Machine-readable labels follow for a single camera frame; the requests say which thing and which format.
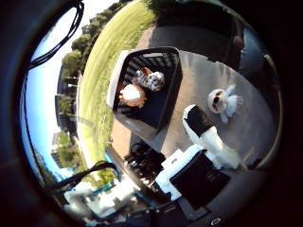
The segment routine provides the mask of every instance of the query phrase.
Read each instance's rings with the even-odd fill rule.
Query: plush toy
[[[132,83],[157,92],[164,87],[165,78],[163,73],[153,73],[149,68],[144,67],[136,71],[136,76],[132,78]]]
[[[207,98],[207,105],[211,112],[220,114],[224,123],[228,117],[232,117],[235,111],[243,104],[241,96],[232,95],[235,92],[236,84],[231,84],[226,91],[223,89],[213,90]]]
[[[129,84],[120,91],[120,101],[130,107],[142,108],[146,100],[144,90],[135,84]]]

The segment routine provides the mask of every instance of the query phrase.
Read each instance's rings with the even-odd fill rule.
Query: black cable
[[[76,186],[87,174],[97,171],[97,170],[102,170],[104,168],[113,169],[116,172],[116,177],[118,178],[118,180],[119,181],[121,180],[120,172],[117,170],[115,164],[107,163],[107,162],[98,162],[93,167],[91,167],[87,170],[84,170],[80,173],[77,173],[77,174],[73,175],[72,177],[62,180],[58,183],[48,185],[46,188],[49,190],[56,190],[56,189],[62,189],[68,185],[69,185],[68,188],[72,188],[72,187]]]
[[[73,7],[76,8],[77,12],[76,12],[75,18],[72,22],[72,25],[68,30],[67,35],[57,45],[55,45],[51,50],[49,50],[47,53],[45,53],[42,56],[31,61],[28,69],[35,68],[38,65],[41,65],[41,64],[47,62],[48,60],[50,60],[57,53],[57,51],[75,34],[77,28],[80,25],[80,21],[82,19],[83,12],[84,12],[84,3],[82,3],[81,1],[82,0],[75,1],[75,5]]]

